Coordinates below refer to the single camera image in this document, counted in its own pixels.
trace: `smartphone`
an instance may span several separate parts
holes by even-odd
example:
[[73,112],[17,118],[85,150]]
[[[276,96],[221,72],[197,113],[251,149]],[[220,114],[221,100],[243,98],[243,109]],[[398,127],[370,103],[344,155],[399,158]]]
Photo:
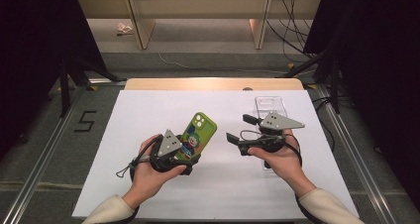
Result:
[[193,160],[201,154],[216,130],[216,123],[204,113],[197,112],[181,135],[182,147],[175,156],[183,161]]

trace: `person's right hand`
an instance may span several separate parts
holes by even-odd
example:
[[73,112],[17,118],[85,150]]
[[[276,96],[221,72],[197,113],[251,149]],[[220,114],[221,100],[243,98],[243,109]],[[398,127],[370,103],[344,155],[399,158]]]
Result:
[[[283,134],[292,135],[292,132],[291,130],[284,130]],[[299,151],[298,144],[293,137],[286,136],[285,142]],[[298,197],[316,188],[303,172],[299,163],[299,157],[286,146],[275,153],[268,153],[260,148],[249,148],[248,153],[266,161],[275,174],[290,185]]]

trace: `green phone case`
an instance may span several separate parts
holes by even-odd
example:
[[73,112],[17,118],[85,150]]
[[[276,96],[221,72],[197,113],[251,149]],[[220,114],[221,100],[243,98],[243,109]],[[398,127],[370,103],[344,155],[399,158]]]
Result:
[[179,139],[182,147],[176,153],[176,157],[183,161],[190,161],[197,157],[207,146],[216,130],[216,123],[204,113],[197,112]]

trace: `phone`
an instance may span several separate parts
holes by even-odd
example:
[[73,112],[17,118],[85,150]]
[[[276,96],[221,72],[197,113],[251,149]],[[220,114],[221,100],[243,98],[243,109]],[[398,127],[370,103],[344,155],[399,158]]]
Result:
[[179,139],[182,147],[176,153],[176,157],[183,161],[193,160],[201,154],[216,130],[216,123],[204,113],[197,112]]

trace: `floor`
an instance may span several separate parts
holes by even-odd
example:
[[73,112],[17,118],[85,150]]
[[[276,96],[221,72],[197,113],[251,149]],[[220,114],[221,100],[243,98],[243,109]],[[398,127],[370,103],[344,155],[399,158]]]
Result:
[[[279,21],[269,21],[280,35],[284,27]],[[89,20],[98,48],[110,72],[120,77],[182,77],[182,76],[238,76],[273,77],[288,72],[290,65],[299,65],[307,60],[297,50],[284,46],[281,39],[267,28],[263,48],[256,50],[251,29],[246,20],[158,20],[153,40],[146,50],[137,48],[131,35],[117,36],[117,25],[131,26],[130,20]],[[297,22],[301,33],[308,32],[311,22]],[[300,47],[296,34],[287,33],[286,38]],[[313,100],[328,95],[328,84],[312,86],[311,75],[316,67],[298,75]],[[100,77],[87,73],[90,78]],[[71,218],[83,183],[89,173],[112,112],[118,92],[123,84],[106,83],[88,89],[74,87],[71,90],[71,115],[59,118],[60,92],[57,84],[50,92],[32,126],[26,131],[28,142],[17,144],[0,163],[0,213],[6,220],[8,210],[21,205],[15,222],[6,223],[80,223]],[[386,160],[375,150],[374,140],[368,128],[353,107],[345,84],[340,87],[340,116],[352,138],[351,146],[360,153],[373,183],[365,178],[355,166],[349,146],[334,122],[337,116],[331,113],[323,100],[314,101],[319,107],[319,118],[325,124],[334,157],[351,197],[359,209],[361,219],[375,223],[420,223],[420,215],[400,186]],[[90,132],[85,130],[84,120],[94,121]],[[374,186],[385,200],[385,210],[378,210],[374,197],[367,186]],[[19,196],[28,188],[27,197]]]

